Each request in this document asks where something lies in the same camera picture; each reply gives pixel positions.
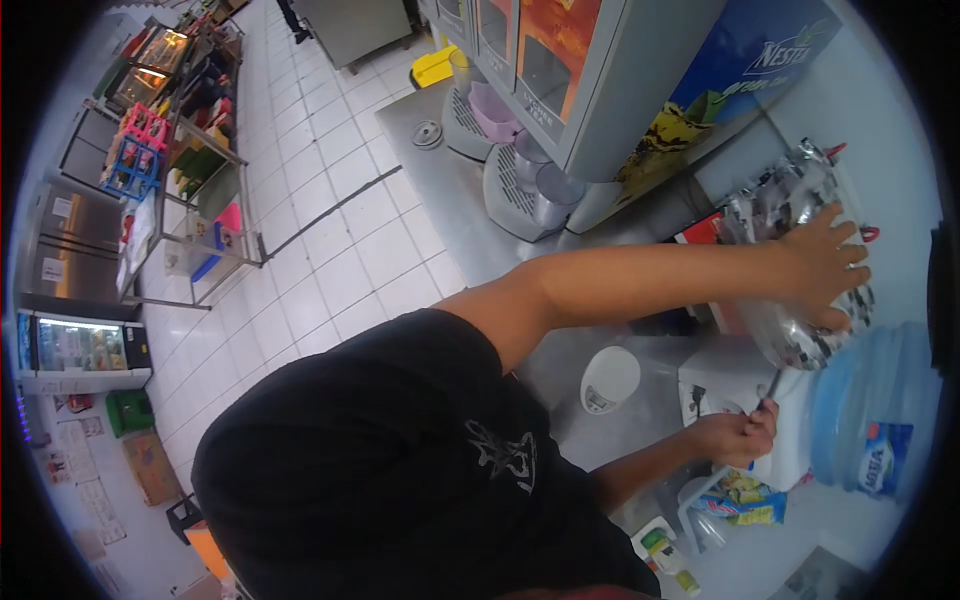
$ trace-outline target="plastic bag on shelf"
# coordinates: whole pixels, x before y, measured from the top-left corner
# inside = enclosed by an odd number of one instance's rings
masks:
[[[129,201],[136,204],[136,209],[133,212],[133,224],[128,238],[130,251],[127,252],[127,256],[131,273],[136,273],[143,261],[147,259],[150,238],[154,235],[154,229],[156,228],[154,197],[155,191],[152,189],[147,193],[143,202]]]

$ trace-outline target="stainless steel counter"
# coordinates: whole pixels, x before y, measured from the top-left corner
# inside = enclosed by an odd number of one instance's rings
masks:
[[[567,230],[535,243],[515,237],[494,223],[483,200],[483,163],[459,155],[442,142],[420,150],[411,142],[415,126],[441,121],[450,80],[426,87],[381,109],[377,114],[400,164],[413,184],[447,251],[468,286],[506,274],[521,262],[552,252],[621,244],[653,244],[696,221],[710,210],[693,178],[677,178],[578,235]],[[632,335],[627,324],[552,331],[516,370],[517,376],[551,415],[551,435],[572,463],[592,469],[679,431],[682,427],[676,385],[665,397],[624,405],[604,416],[580,404],[580,379],[601,348]],[[675,527],[676,494],[691,474],[682,469],[640,494],[614,521],[633,533],[663,514]]]

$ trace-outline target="purple container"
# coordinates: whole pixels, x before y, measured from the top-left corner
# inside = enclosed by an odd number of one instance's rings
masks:
[[[523,129],[492,85],[472,82],[468,100],[477,124],[490,141],[509,144]]]

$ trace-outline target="person's leg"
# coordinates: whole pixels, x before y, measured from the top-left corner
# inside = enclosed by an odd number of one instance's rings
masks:
[[[306,31],[300,26],[300,21],[297,19],[297,14],[293,9],[290,8],[290,0],[276,0],[276,3],[280,5],[280,11],[283,12],[283,18],[287,21],[287,25],[290,26],[290,31],[294,33],[294,40],[297,43],[304,41],[308,37],[313,37],[310,32]]]
[[[276,0],[276,3],[280,5],[280,12],[283,13],[284,20],[290,26],[290,31],[295,34],[302,32],[303,28],[300,26],[297,14],[290,8],[290,0]]]

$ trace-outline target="white tile floor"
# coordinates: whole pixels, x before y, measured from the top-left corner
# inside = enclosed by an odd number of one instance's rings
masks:
[[[338,201],[397,165],[373,114],[411,93],[421,40],[381,51],[357,75],[335,71],[315,42],[296,45],[276,2],[236,16],[247,34],[237,102],[239,154],[250,162],[253,218],[268,252]],[[182,217],[168,204],[168,228]],[[184,277],[163,273],[162,250],[141,283],[186,300]],[[464,288],[457,267],[400,171],[293,240],[263,269],[241,269],[203,312],[144,305],[154,358],[147,392],[177,476],[200,437],[267,373]]]

